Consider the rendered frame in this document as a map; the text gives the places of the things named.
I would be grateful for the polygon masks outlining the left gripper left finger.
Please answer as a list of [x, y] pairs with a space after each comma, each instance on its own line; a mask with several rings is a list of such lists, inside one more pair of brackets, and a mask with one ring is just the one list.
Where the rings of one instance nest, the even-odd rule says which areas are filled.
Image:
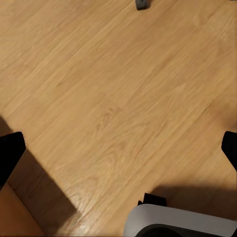
[[0, 190], [25, 149], [25, 140], [21, 131], [0, 137]]

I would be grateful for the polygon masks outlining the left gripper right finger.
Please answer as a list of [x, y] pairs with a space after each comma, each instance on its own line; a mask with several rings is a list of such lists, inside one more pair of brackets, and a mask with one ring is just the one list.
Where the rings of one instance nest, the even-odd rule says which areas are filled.
[[237, 133], [226, 131], [221, 149], [237, 171]]

